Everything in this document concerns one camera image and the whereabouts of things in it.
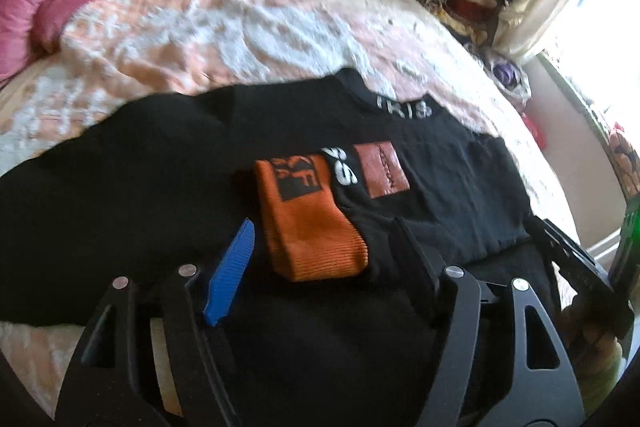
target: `silver bolt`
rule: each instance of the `silver bolt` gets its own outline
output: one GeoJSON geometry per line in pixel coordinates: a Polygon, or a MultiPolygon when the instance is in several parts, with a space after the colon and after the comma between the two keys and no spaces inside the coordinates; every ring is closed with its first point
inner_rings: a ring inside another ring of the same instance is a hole
{"type": "Polygon", "coordinates": [[[526,292],[529,289],[529,283],[524,279],[514,279],[512,284],[516,290],[521,292],[526,292]]]}
{"type": "Polygon", "coordinates": [[[178,268],[178,273],[183,277],[191,277],[197,271],[198,269],[195,267],[194,264],[183,264],[178,268]]]}
{"type": "Polygon", "coordinates": [[[126,288],[128,284],[129,279],[127,279],[126,277],[117,277],[117,279],[113,280],[111,286],[116,288],[116,290],[122,290],[123,288],[126,288]]]}
{"type": "Polygon", "coordinates": [[[453,279],[460,279],[465,274],[465,271],[460,266],[455,266],[454,264],[447,266],[444,271],[453,279]]]}

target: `orange sock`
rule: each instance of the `orange sock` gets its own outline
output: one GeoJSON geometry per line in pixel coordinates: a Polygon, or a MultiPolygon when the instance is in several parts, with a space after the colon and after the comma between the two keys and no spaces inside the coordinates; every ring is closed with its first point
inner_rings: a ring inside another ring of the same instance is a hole
{"type": "Polygon", "coordinates": [[[256,162],[260,208],[273,269],[299,282],[352,277],[365,269],[367,245],[340,211],[321,155],[256,162]]]}

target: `window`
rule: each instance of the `window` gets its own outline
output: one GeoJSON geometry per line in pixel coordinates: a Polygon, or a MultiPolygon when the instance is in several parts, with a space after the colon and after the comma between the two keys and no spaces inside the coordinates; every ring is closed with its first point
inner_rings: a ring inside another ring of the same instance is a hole
{"type": "Polygon", "coordinates": [[[604,127],[624,127],[640,144],[640,5],[636,0],[580,0],[564,14],[546,49],[604,127]]]}

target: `blue plastic piece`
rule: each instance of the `blue plastic piece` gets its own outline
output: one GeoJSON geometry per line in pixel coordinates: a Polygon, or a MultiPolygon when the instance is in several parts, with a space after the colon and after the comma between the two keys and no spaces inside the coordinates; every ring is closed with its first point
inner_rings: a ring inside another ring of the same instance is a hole
{"type": "Polygon", "coordinates": [[[217,325],[218,321],[228,314],[244,270],[249,264],[251,254],[254,253],[254,244],[254,224],[245,219],[209,280],[207,305],[202,312],[207,325],[217,325]]]}

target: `bed sheet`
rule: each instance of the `bed sheet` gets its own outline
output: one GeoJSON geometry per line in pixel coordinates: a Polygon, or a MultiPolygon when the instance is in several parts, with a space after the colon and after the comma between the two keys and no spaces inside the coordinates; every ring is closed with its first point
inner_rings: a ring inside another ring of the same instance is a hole
{"type": "MultiPolygon", "coordinates": [[[[415,0],[89,3],[67,25],[62,54],[34,64],[0,92],[0,174],[150,92],[297,80],[343,65],[358,69],[372,90],[400,101],[428,92],[470,128],[501,136],[532,209],[577,238],[558,179],[513,107],[415,0]],[[265,44],[274,31],[284,44],[265,44]],[[161,38],[151,39],[154,32],[161,38]]],[[[559,288],[566,305],[572,290],[562,279],[559,288]]],[[[81,331],[0,323],[0,349],[50,415],[81,331]]],[[[162,371],[170,373],[166,363],[162,371]]],[[[161,386],[175,405],[170,382],[161,386]]]]}

